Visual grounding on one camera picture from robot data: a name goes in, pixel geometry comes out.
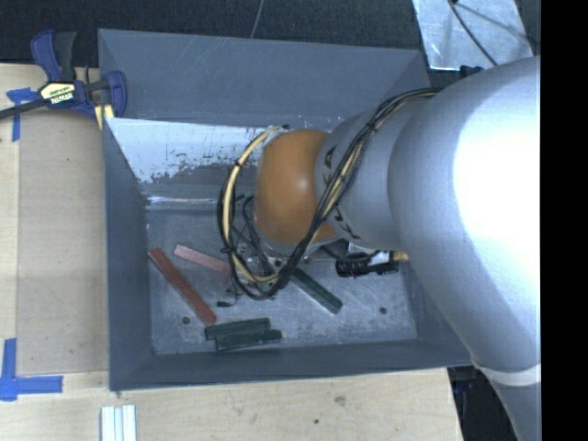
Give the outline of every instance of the wooden stick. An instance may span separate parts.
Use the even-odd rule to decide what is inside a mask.
[[[192,289],[184,275],[175,268],[174,264],[169,261],[169,258],[165,256],[164,252],[159,248],[153,248],[147,255],[162,272],[165,279],[179,292],[188,305],[194,309],[201,321],[206,325],[212,325],[217,321],[217,316],[214,312],[197,292]]]

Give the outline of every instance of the table surface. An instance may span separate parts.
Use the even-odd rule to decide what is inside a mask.
[[[11,106],[4,95],[6,90],[24,86],[36,88],[43,82],[44,74],[38,67],[0,64],[0,108]],[[72,113],[42,109],[35,115],[22,117],[22,135],[26,136],[43,126],[59,126],[60,122],[67,124],[75,120]],[[79,122],[87,124],[85,119],[80,119]],[[347,378],[110,392],[107,388],[107,371],[101,369],[105,365],[101,348],[105,344],[106,319],[96,326],[94,321],[89,322],[88,319],[102,319],[103,314],[100,311],[89,316],[85,311],[71,311],[76,305],[75,299],[79,299],[80,305],[84,306],[87,296],[73,292],[73,296],[69,296],[66,302],[66,309],[70,311],[61,314],[56,311],[42,311],[46,299],[51,298],[49,294],[36,296],[35,292],[27,288],[27,300],[17,298],[17,284],[28,282],[27,279],[30,278],[28,268],[19,266],[19,260],[29,259],[29,247],[35,249],[36,246],[34,234],[28,236],[26,230],[19,227],[19,211],[20,214],[26,213],[28,217],[32,213],[28,208],[20,209],[19,194],[21,206],[30,203],[30,188],[35,185],[35,181],[42,181],[42,174],[37,178],[35,170],[28,163],[29,157],[20,158],[20,142],[12,142],[11,134],[12,119],[1,120],[0,353],[3,339],[20,336],[28,328],[32,329],[28,335],[29,340],[32,334],[43,334],[46,343],[41,346],[35,343],[35,347],[25,348],[27,354],[35,351],[50,352],[60,344],[59,341],[52,341],[59,332],[51,329],[59,330],[60,326],[81,328],[82,331],[70,336],[73,339],[82,339],[78,346],[85,350],[79,353],[67,351],[71,358],[69,363],[64,363],[67,368],[63,370],[66,373],[63,393],[20,396],[14,402],[0,401],[0,439],[98,439],[100,408],[105,405],[125,404],[136,405],[138,439],[141,441],[463,439],[447,372],[442,368]],[[86,139],[91,139],[92,134],[86,134]],[[55,169],[56,164],[49,164],[48,168]],[[19,184],[19,171],[21,174],[27,172],[26,182],[29,187],[26,189]],[[60,182],[60,172],[61,169],[51,172],[57,184]],[[67,178],[65,183],[72,187],[74,181],[75,178]],[[87,200],[88,194],[90,193],[85,192],[78,195],[80,199],[74,198],[73,201],[84,204],[84,198]],[[45,209],[59,206],[59,200],[47,201],[45,205],[36,201],[33,209],[36,214],[43,214]],[[93,213],[100,213],[101,207],[97,207]],[[41,244],[47,241],[45,232],[47,231],[39,234],[38,240]],[[59,222],[49,232],[58,243],[60,232],[63,233]],[[28,243],[25,249],[19,247],[19,236]],[[87,254],[88,250],[87,247],[80,246],[78,254]],[[87,265],[97,270],[94,261],[88,261]],[[56,280],[60,279],[59,276],[50,275]]]

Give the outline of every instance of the blue clamp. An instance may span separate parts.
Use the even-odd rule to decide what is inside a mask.
[[[53,29],[46,29],[30,42],[30,49],[35,63],[47,75],[47,83],[42,86],[35,96],[30,90],[13,90],[15,102],[13,107],[0,110],[0,119],[17,116],[20,113],[48,107],[49,109],[67,109],[96,119],[97,104],[92,99],[92,92],[107,90],[103,93],[106,102],[112,106],[117,117],[124,114],[127,106],[127,87],[124,74],[120,71],[106,73],[106,78],[90,84],[75,79],[72,67],[72,46],[76,33],[56,33]],[[29,96],[28,102],[21,104],[24,94]],[[15,119],[13,125],[13,141],[20,137],[20,119]]]
[[[63,376],[41,376],[36,378],[18,378],[17,339],[4,341],[2,358],[2,377],[0,377],[0,401],[15,401],[18,395],[31,393],[63,392]]]
[[[29,101],[36,101],[40,99],[39,94],[30,88],[8,90],[6,92],[6,96],[8,96],[8,99],[12,101],[16,107],[21,103],[27,103]],[[12,123],[12,142],[16,142],[18,139],[20,139],[20,115],[17,113]]]

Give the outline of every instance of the clamp label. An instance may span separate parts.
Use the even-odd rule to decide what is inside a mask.
[[[74,92],[74,84],[48,84],[40,89],[40,96],[48,103],[57,105],[74,101]]]

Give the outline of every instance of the blue tape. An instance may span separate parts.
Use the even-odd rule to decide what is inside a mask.
[[[6,96],[17,107],[21,103],[28,103],[29,101],[36,101],[40,99],[39,94],[30,88],[18,88],[17,90],[8,90]],[[20,139],[20,115],[16,114],[12,122],[12,142]]]
[[[36,378],[18,378],[17,339],[4,341],[2,358],[2,377],[0,377],[0,401],[15,401],[18,395],[30,393],[63,392],[63,376],[41,376]]]

